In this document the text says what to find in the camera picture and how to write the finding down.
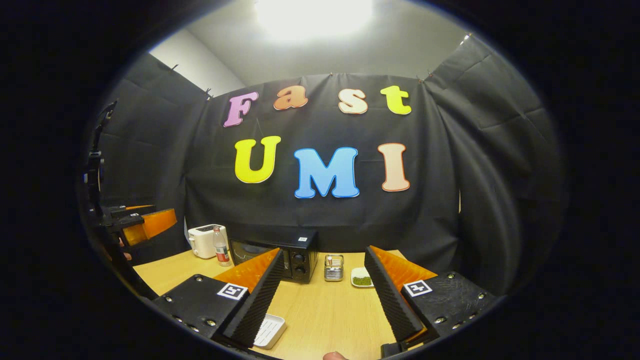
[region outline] yellow letter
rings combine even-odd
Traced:
[[[278,99],[273,103],[276,110],[299,108],[307,103],[305,87],[300,85],[289,86],[278,92]]]
[[[401,192],[409,189],[411,184],[404,178],[404,164],[402,153],[406,146],[401,143],[384,143],[378,146],[378,151],[385,158],[385,182],[382,190],[386,192]]]
[[[380,93],[387,96],[387,106],[394,114],[406,115],[411,112],[411,106],[403,105],[402,98],[409,97],[406,91],[400,91],[397,85],[380,90]]]
[[[243,183],[256,184],[269,179],[276,163],[276,144],[280,142],[279,136],[267,136],[260,143],[264,145],[264,159],[260,170],[251,170],[251,148],[255,145],[254,139],[240,140],[236,143],[236,177]]]
[[[369,108],[362,90],[343,89],[338,93],[338,107],[345,114],[364,114]]]

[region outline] green food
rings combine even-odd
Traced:
[[[369,286],[371,285],[371,278],[368,276],[365,277],[354,277],[353,283],[359,286]]]

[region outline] plastic bottle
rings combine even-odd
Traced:
[[[218,257],[220,266],[231,265],[227,242],[225,241],[225,237],[220,233],[220,227],[218,226],[214,226],[213,228],[213,245],[216,247],[216,256]]]

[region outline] finger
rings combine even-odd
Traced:
[[[322,360],[347,360],[342,354],[337,351],[329,352],[322,357]]]

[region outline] metal container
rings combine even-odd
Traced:
[[[341,281],[344,277],[344,256],[327,254],[324,256],[325,281]]]

